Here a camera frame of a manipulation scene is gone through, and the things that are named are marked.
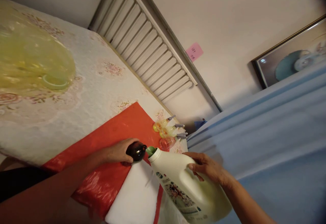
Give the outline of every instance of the hand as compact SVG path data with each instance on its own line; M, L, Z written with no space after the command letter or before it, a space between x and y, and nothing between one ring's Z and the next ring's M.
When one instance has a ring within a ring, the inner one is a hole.
M188 168L193 171L194 175L202 182L204 179L197 174L202 173L207 175L211 181L219 183L221 186L230 185L233 178L219 163L212 160L204 153L186 152L183 153L193 158L198 164L189 164Z
M101 149L98 153L103 158L103 163L112 162L127 162L132 163L133 159L131 156L126 154L127 148L130 144L139 141L137 138L128 138L118 142L117 144Z

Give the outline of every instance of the picture frame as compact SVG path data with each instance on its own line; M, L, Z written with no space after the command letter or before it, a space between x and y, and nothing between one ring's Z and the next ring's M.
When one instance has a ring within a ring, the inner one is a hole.
M326 60L326 15L251 61L262 89Z

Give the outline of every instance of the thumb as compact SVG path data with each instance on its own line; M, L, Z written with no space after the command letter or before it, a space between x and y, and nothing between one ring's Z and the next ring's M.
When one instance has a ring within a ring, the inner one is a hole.
M189 164L188 168L194 172L205 173L205 165Z

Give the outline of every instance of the brown glass bottle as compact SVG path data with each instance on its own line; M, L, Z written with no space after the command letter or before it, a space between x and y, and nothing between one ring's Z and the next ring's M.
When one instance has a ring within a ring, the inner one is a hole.
M134 142L127 148L126 154L133 158L134 162L141 161L145 156L147 146L142 142Z

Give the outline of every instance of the floral mattress cover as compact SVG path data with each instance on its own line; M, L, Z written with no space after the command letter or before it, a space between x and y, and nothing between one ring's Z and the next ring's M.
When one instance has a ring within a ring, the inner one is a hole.
M73 84L63 93L34 97L0 94L0 152L41 166L100 125L138 102L154 120L169 113L97 33L9 0L8 5L57 38L76 65ZM186 140L170 150L187 151ZM163 195L159 223L187 223Z

